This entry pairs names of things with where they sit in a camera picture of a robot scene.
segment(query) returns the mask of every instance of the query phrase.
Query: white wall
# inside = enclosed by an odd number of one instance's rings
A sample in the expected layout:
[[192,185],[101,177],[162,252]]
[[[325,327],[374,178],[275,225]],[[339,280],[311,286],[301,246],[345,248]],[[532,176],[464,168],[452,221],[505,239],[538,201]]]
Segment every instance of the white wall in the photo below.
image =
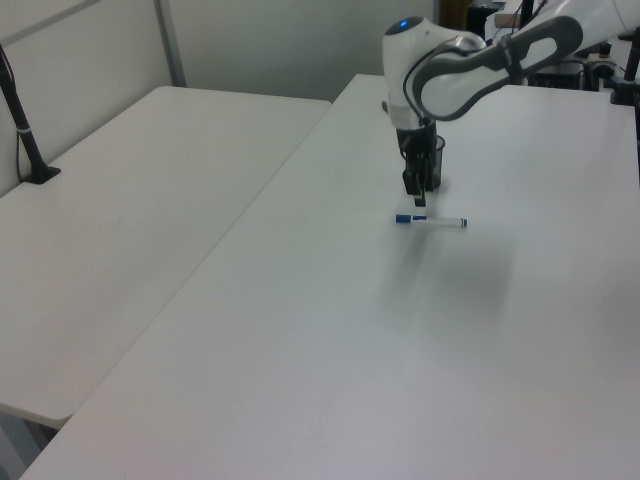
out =
[[333,101],[382,73],[382,36],[433,0],[167,0],[187,85]]
[[[101,0],[5,50],[46,162],[170,85],[153,0]],[[15,126],[0,96],[0,196],[17,184],[14,149]]]

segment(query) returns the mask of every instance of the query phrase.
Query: black pole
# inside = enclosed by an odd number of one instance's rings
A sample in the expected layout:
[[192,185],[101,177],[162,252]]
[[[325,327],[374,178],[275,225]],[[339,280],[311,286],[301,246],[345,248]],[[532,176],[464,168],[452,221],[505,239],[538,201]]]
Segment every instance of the black pole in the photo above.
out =
[[4,98],[7,101],[9,110],[11,111],[11,116],[13,116],[16,129],[18,130],[24,149],[29,156],[29,161],[31,162],[31,175],[25,178],[24,181],[42,185],[60,173],[60,169],[49,167],[44,163],[44,160],[42,160],[38,144],[36,143],[36,139],[31,131],[31,126],[27,121],[27,116],[25,115],[22,104],[20,103],[16,85],[14,83],[14,79],[11,77],[9,66],[6,64],[5,58],[4,50],[0,45],[0,88],[2,88],[2,93],[4,94]]
[[523,0],[520,12],[520,28],[524,27],[533,15],[533,0]]

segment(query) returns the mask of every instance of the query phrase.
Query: black clamp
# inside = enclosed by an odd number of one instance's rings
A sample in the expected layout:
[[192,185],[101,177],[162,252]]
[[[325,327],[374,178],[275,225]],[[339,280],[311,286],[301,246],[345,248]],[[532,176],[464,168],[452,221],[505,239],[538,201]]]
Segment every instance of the black clamp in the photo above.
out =
[[497,45],[500,51],[504,54],[505,58],[505,70],[509,74],[509,80],[512,84],[519,83],[524,77],[524,71],[522,70],[522,64],[518,58],[518,52],[513,44],[511,35],[505,35],[500,39]]

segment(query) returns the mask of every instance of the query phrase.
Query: white robot link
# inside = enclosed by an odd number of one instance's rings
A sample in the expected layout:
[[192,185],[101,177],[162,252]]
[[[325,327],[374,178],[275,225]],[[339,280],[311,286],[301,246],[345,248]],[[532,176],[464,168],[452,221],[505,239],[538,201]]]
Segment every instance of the white robot link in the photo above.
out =
[[525,28],[491,47],[425,18],[392,25],[382,42],[388,112],[416,206],[440,184],[436,120],[459,118],[504,85],[639,25],[640,0],[551,0]]

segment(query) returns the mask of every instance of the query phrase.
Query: table surface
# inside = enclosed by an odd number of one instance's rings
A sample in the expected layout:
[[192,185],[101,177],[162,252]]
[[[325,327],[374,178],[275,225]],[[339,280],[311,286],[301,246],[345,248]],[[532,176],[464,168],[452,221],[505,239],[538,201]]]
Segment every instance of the table surface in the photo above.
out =
[[328,109],[157,89],[0,200],[0,411],[61,426]]
[[429,229],[385,94],[355,78],[24,480],[640,477],[632,109],[441,123],[427,210],[469,228]]

